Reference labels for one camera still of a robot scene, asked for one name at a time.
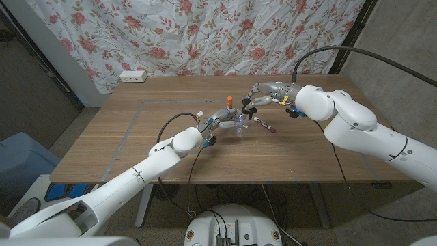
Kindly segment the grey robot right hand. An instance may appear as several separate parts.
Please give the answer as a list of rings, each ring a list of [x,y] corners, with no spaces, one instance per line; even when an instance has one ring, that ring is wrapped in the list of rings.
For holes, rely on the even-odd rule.
[[[242,101],[241,112],[251,116],[257,112],[256,108],[271,103],[292,103],[296,100],[297,94],[302,89],[294,83],[283,82],[261,82],[256,83]]]

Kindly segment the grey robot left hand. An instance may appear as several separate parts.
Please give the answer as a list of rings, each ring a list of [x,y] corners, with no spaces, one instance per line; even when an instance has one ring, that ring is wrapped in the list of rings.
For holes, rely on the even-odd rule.
[[[217,128],[234,129],[237,135],[241,135],[242,130],[248,127],[244,123],[245,117],[245,114],[239,109],[220,109],[206,121],[199,121],[197,129],[205,141],[202,147],[207,148],[216,143],[216,137],[212,132]]]

